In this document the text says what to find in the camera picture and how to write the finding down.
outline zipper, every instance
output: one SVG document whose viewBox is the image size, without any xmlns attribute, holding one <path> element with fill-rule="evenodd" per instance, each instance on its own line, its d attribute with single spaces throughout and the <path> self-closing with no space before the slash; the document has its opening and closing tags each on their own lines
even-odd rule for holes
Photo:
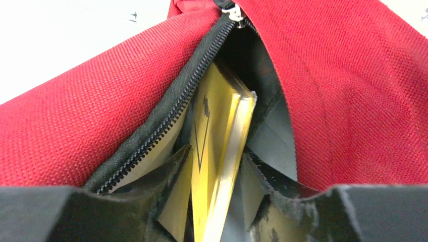
<svg viewBox="0 0 428 242">
<path fill-rule="evenodd" d="M 235 27 L 243 28 L 250 26 L 255 30 L 252 23 L 246 18 L 246 15 L 241 11 L 240 7 L 235 4 L 234 7 L 227 10 L 222 10 L 224 14 L 229 15 L 229 21 L 220 29 L 214 40 L 210 44 L 208 51 L 202 56 L 200 62 L 196 65 L 190 80 L 184 88 L 172 109 L 161 124 L 154 130 L 144 144 L 135 151 L 130 158 L 96 191 L 97 194 L 106 194 L 111 190 L 121 179 L 124 178 L 138 164 L 141 158 L 144 158 L 156 146 L 156 144 L 165 136 L 165 134 L 173 127 L 178 118 L 183 114 L 183 111 L 190 102 L 195 93 L 200 80 L 204 76 L 206 70 L 213 62 L 220 48 L 226 41 L 226 38 Z"/>
</svg>

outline yellow book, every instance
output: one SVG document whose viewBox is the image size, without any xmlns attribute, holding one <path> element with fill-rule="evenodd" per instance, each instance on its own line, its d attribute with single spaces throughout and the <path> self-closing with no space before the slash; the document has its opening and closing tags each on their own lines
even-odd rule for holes
<svg viewBox="0 0 428 242">
<path fill-rule="evenodd" d="M 193 104 L 191 196 L 195 241 L 220 241 L 256 95 L 211 64 Z"/>
</svg>

